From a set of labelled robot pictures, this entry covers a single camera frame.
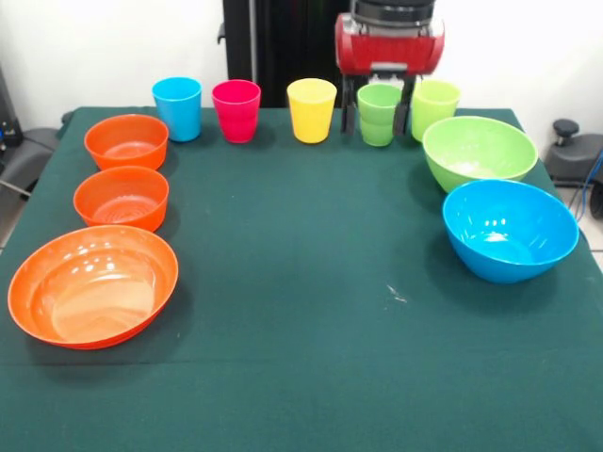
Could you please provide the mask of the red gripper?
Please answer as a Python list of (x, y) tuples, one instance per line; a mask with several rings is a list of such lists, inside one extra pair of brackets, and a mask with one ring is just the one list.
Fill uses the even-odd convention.
[(394, 136), (406, 133), (415, 77), (433, 73), (445, 45), (444, 23), (406, 28), (363, 24), (351, 14), (340, 14), (334, 26), (335, 61), (342, 78), (341, 133), (351, 136), (355, 129), (355, 78), (403, 78), (403, 87), (394, 115)]

